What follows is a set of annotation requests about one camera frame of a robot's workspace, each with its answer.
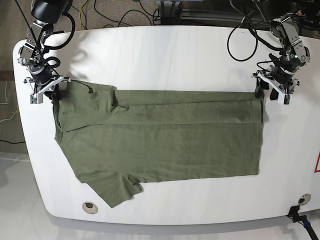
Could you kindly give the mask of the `olive green T-shirt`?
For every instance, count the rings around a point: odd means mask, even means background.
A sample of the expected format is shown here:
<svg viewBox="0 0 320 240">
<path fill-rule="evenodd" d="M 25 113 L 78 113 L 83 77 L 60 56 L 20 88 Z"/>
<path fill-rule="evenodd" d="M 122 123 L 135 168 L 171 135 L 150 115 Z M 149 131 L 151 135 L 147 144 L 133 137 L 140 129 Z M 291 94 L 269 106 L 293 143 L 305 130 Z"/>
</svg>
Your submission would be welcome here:
<svg viewBox="0 0 320 240">
<path fill-rule="evenodd" d="M 111 208 L 143 183 L 255 176 L 264 100 L 252 92 L 118 90 L 70 82 L 52 100 L 74 175 Z"/>
</svg>

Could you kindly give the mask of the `red triangle sticker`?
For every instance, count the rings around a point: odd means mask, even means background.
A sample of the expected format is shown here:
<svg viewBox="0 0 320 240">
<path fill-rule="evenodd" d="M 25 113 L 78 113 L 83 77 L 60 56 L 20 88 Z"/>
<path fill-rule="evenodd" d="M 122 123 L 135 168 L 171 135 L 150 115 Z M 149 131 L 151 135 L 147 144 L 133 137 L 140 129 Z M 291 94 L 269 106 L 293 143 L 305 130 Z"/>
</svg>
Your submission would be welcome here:
<svg viewBox="0 0 320 240">
<path fill-rule="evenodd" d="M 319 173 L 319 172 L 320 172 L 320 153 L 318 154 L 315 169 L 314 169 L 314 173 Z"/>
</svg>

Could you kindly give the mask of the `aluminium frame stand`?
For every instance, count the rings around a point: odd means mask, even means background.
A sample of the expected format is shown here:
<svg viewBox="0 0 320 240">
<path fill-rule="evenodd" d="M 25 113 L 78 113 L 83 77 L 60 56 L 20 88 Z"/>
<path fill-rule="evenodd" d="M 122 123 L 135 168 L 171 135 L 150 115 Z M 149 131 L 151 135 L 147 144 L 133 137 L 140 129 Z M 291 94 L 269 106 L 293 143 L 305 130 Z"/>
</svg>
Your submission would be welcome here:
<svg viewBox="0 0 320 240">
<path fill-rule="evenodd" d="M 161 25 L 234 27 L 242 19 L 228 0 L 159 0 L 156 3 Z"/>
</svg>

